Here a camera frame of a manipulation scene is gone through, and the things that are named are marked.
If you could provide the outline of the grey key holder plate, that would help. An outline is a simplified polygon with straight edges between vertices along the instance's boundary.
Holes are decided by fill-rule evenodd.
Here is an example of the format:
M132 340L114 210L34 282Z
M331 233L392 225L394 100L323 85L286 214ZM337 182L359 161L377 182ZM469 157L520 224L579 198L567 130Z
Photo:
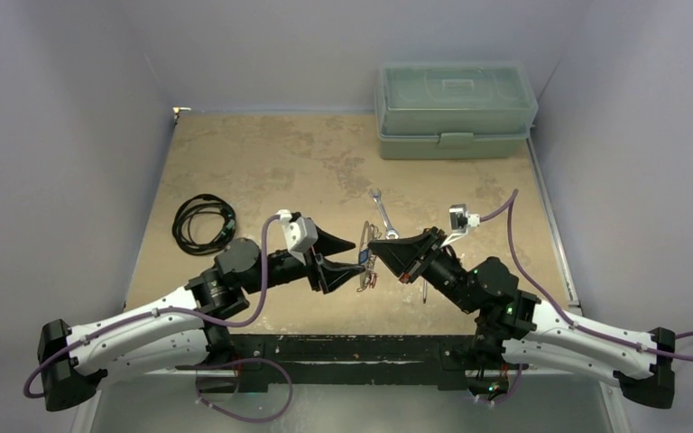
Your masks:
M378 279L378 275L374 269L376 256L368 247L368 243L373 240L380 239L381 235L382 234L377 226L370 223L369 221L364 222L359 243L359 253L361 251L368 250L369 258L367 262L362 264L359 263L364 267L364 271L360 276L359 287L356 289L357 292L363 292L365 290L372 289L376 285Z

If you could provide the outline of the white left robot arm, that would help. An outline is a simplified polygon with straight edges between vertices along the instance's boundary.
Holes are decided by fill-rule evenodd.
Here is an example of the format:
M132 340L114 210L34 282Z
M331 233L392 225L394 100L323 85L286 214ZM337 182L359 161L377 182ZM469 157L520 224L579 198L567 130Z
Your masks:
M298 213L270 217L282 227L286 246L273 253L265 242L229 242L199 276L157 300L85 325L62 319L42 327L39 365L23 394L41 399L48 411L67 410L91 399L103 386L138 374L206 364L220 369L239 355L229 333L260 315L269 289L305 280L328 294L365 270L335 263L332 254L355 248Z

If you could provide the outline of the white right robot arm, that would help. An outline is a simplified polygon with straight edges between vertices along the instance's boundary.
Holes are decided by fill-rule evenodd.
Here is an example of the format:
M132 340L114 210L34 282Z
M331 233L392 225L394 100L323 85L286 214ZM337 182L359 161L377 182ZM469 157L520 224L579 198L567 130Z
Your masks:
M543 364L617 387L640 405L671 408L672 331L633 331L556 309L521 290L518 277L497 257L465 269L444 245L445 238L432 227L410 238L372 241L368 248L399 282L423 279L462 312L476 314L466 356L478 368Z

